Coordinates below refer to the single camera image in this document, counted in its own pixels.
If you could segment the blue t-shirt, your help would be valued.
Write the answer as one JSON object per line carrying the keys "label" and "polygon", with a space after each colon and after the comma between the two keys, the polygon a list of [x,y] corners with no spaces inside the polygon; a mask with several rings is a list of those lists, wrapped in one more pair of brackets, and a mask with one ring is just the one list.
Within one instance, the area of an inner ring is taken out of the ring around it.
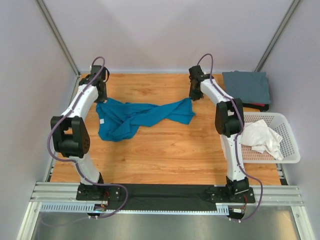
{"label": "blue t-shirt", "polygon": [[195,116],[189,98],[164,105],[122,103],[109,98],[107,102],[96,105],[96,113],[99,137],[111,142],[131,139],[139,127],[152,127],[165,119],[188,125]]}

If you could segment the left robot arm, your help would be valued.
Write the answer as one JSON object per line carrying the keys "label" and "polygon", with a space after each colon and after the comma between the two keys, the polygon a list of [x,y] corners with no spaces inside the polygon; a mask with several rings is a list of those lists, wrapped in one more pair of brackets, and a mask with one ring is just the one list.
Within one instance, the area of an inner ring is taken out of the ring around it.
{"label": "left robot arm", "polygon": [[90,136],[85,119],[93,103],[103,103],[107,98],[106,82],[109,70],[101,65],[92,65],[89,75],[78,86],[78,92],[69,107],[50,120],[54,150],[64,157],[62,162],[71,162],[80,175],[77,189],[78,201],[106,201],[108,190],[101,173],[94,166],[89,149]]}

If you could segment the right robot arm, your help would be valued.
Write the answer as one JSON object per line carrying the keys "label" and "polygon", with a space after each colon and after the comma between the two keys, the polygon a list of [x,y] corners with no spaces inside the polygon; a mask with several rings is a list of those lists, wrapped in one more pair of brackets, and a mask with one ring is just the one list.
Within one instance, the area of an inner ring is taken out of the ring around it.
{"label": "right robot arm", "polygon": [[189,69],[189,98],[200,100],[206,95],[215,104],[215,129],[220,135],[221,147],[227,162],[225,196],[231,202],[242,198],[250,188],[248,177],[243,173],[241,132],[244,128],[243,104],[232,98],[199,65]]}

